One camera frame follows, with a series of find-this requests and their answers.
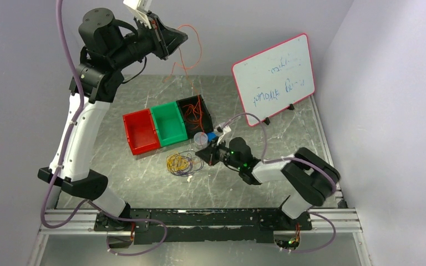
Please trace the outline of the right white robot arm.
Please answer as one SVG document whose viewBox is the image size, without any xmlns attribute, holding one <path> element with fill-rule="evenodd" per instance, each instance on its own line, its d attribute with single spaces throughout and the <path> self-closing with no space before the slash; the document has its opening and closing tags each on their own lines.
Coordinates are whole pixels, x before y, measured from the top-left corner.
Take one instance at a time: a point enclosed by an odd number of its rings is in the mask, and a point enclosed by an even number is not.
<svg viewBox="0 0 426 266">
<path fill-rule="evenodd" d="M 341 179 L 333 166 L 306 147 L 283 158 L 262 161 L 252 154 L 243 138 L 226 143 L 216 137 L 195 155 L 210 166 L 223 163 L 248 185 L 288 181 L 292 193 L 279 206 L 277 215 L 277 223 L 283 229 L 296 225 L 303 212 L 322 206 L 336 192 Z"/>
</svg>

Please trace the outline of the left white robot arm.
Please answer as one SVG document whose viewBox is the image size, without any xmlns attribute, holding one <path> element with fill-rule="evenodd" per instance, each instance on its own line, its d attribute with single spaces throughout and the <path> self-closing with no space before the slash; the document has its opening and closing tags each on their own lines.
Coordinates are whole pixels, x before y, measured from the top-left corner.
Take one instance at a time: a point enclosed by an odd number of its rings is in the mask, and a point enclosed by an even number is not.
<svg viewBox="0 0 426 266">
<path fill-rule="evenodd" d="M 84 46 L 70 84 L 67 123 L 53 161 L 38 171 L 50 186 L 110 214 L 109 223 L 119 231 L 131 224 L 130 205 L 109 188 L 105 175 L 90 169 L 99 127 L 124 81 L 124 68 L 149 54 L 165 60 L 188 39 L 153 12 L 147 12 L 147 19 L 129 24 L 107 8 L 84 15 L 78 29 Z"/>
</svg>

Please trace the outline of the white board with red frame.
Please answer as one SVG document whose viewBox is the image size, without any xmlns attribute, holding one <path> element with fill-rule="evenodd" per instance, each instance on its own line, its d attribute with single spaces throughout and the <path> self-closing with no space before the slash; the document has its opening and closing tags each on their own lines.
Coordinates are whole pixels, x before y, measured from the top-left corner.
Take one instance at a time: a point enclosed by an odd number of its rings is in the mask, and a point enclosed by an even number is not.
<svg viewBox="0 0 426 266">
<path fill-rule="evenodd" d="M 315 92 L 305 33 L 236 62 L 231 72 L 249 126 L 258 125 Z"/>
</svg>

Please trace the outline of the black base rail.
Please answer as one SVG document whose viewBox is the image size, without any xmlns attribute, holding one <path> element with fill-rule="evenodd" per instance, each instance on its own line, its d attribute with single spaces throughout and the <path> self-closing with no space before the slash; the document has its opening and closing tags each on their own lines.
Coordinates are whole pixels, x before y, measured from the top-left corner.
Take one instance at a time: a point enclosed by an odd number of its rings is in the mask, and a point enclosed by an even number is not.
<svg viewBox="0 0 426 266">
<path fill-rule="evenodd" d="M 162 239 L 166 242 L 273 243 L 274 232 L 312 229 L 309 214 L 303 212 L 298 218 L 291 219 L 278 208 L 133 208 L 130 216 L 136 219 L 134 224 L 99 213 L 94 231 L 116 234 L 133 230 L 134 243 L 140 245 Z"/>
</svg>

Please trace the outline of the clear round container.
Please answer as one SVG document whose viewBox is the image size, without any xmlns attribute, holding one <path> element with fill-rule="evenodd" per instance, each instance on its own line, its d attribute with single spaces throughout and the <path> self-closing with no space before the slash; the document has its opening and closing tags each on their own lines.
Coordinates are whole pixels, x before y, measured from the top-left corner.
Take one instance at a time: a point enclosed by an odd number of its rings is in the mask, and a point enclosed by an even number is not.
<svg viewBox="0 0 426 266">
<path fill-rule="evenodd" d="M 197 132 L 194 135 L 193 140 L 194 140 L 195 147 L 199 150 L 206 148 L 209 143 L 208 135 L 204 132 Z"/>
</svg>

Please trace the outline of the black plastic bin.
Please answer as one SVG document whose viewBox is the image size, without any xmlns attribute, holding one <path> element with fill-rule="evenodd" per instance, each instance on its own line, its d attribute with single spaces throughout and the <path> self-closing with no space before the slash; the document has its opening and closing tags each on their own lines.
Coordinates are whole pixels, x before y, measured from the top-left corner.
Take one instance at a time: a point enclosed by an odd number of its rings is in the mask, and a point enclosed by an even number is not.
<svg viewBox="0 0 426 266">
<path fill-rule="evenodd" d="M 193 139 L 197 132 L 213 132 L 212 117 L 202 95 L 194 95 L 176 101 L 182 116 L 188 139 Z"/>
</svg>

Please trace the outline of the green plastic bin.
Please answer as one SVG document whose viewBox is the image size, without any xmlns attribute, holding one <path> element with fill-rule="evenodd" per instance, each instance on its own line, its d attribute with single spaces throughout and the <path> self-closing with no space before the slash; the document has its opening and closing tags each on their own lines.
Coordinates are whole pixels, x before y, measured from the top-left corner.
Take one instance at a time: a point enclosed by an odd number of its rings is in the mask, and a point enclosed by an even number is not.
<svg viewBox="0 0 426 266">
<path fill-rule="evenodd" d="M 150 108 L 161 147 L 188 139 L 184 120 L 175 101 Z"/>
</svg>

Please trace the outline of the aluminium frame rail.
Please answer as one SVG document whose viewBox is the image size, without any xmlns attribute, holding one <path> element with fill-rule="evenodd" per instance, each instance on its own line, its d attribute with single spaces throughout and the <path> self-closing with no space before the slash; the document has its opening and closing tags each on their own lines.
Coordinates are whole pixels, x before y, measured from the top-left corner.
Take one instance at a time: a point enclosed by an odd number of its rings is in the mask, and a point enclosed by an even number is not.
<svg viewBox="0 0 426 266">
<path fill-rule="evenodd" d="M 69 217 L 72 211 L 72 209 L 51 209 L 46 212 L 45 218 L 50 224 L 60 224 Z M 46 235 L 92 234 L 94 233 L 94 225 L 98 213 L 94 209 L 80 209 L 65 225 L 55 229 L 41 226 L 39 233 Z"/>
</svg>

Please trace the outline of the red plastic bin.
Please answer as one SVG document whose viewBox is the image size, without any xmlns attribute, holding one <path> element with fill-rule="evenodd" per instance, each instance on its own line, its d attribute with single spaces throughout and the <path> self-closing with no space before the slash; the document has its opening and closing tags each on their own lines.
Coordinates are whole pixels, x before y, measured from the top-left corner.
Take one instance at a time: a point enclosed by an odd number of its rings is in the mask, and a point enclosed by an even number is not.
<svg viewBox="0 0 426 266">
<path fill-rule="evenodd" d="M 126 139 L 133 155 L 161 148 L 150 109 L 123 115 Z"/>
</svg>

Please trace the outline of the blue eraser block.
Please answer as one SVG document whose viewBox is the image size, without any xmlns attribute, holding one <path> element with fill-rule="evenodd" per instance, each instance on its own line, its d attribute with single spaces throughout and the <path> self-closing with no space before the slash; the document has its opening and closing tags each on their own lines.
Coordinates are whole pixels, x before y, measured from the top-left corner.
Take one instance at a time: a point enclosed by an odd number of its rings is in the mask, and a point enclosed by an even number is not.
<svg viewBox="0 0 426 266">
<path fill-rule="evenodd" d="M 215 132 L 209 132 L 207 133 L 207 140 L 208 143 L 210 143 L 213 139 L 217 138 L 217 134 Z"/>
</svg>

